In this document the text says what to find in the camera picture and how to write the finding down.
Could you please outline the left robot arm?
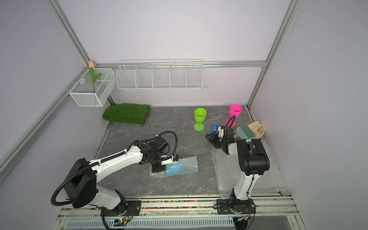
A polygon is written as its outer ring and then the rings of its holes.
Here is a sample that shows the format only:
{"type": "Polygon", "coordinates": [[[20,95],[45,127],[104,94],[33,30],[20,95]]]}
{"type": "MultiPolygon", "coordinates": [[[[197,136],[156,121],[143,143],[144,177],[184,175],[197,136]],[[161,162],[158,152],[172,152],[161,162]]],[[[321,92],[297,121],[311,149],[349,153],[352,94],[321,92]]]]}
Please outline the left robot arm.
{"type": "Polygon", "coordinates": [[[122,193],[101,187],[98,183],[134,164],[149,163],[153,173],[163,172],[168,164],[178,163],[177,144],[176,133],[164,131],[151,139],[135,140],[126,149],[104,158],[79,159],[52,194],[50,203],[55,207],[72,205],[75,209],[95,206],[116,216],[125,215],[132,208],[122,193]]]}

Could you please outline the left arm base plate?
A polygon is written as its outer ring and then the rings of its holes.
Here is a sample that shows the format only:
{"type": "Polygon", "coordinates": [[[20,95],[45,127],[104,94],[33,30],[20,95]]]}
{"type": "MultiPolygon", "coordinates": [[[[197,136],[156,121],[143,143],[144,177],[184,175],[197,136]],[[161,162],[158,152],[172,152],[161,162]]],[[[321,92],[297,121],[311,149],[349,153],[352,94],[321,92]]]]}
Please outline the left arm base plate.
{"type": "Polygon", "coordinates": [[[140,214],[142,201],[141,200],[128,200],[123,204],[119,204],[113,210],[107,208],[101,208],[105,217],[120,217],[120,216],[138,216],[140,214]]]}

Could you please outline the blue tape dispenser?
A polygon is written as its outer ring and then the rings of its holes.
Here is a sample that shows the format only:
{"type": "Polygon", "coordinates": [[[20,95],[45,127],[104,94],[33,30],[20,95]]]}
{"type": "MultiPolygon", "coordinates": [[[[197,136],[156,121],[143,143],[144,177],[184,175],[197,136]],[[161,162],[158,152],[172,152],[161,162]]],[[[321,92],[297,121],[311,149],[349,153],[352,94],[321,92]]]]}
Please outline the blue tape dispenser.
{"type": "Polygon", "coordinates": [[[221,129],[221,126],[220,125],[217,125],[217,124],[214,124],[213,127],[211,128],[211,131],[210,131],[210,135],[213,134],[213,133],[216,133],[219,135],[219,130],[221,129]]]}

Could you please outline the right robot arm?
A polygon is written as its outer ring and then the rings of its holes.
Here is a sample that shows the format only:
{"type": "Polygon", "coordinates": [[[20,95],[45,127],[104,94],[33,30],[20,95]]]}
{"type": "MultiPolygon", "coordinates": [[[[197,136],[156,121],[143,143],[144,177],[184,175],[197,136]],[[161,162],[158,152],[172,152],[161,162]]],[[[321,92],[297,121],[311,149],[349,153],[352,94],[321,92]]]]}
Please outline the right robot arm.
{"type": "Polygon", "coordinates": [[[260,139],[237,139],[231,125],[236,116],[231,116],[225,126],[217,128],[218,132],[206,135],[213,147],[221,149],[227,155],[238,156],[240,178],[232,189],[230,202],[251,200],[251,191],[258,178],[270,168],[270,161],[260,139]]]}

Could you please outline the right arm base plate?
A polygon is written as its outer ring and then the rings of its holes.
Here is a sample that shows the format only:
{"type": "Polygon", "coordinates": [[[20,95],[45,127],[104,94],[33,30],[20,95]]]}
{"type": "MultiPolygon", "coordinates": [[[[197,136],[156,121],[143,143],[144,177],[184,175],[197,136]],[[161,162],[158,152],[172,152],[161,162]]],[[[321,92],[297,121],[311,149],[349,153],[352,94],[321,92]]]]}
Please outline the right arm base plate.
{"type": "Polygon", "coordinates": [[[216,209],[220,215],[251,215],[256,213],[255,208],[256,205],[252,199],[217,199],[214,205],[214,209],[216,209]]]}

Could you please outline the blue plastic wine glass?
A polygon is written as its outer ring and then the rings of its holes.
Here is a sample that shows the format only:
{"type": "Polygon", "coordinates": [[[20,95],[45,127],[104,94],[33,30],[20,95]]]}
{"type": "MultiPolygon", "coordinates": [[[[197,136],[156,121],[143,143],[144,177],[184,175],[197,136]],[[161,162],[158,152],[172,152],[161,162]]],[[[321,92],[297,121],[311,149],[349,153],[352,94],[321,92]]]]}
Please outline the blue plastic wine glass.
{"type": "Polygon", "coordinates": [[[166,176],[182,175],[186,172],[186,165],[182,163],[168,164],[166,166],[166,176]]]}

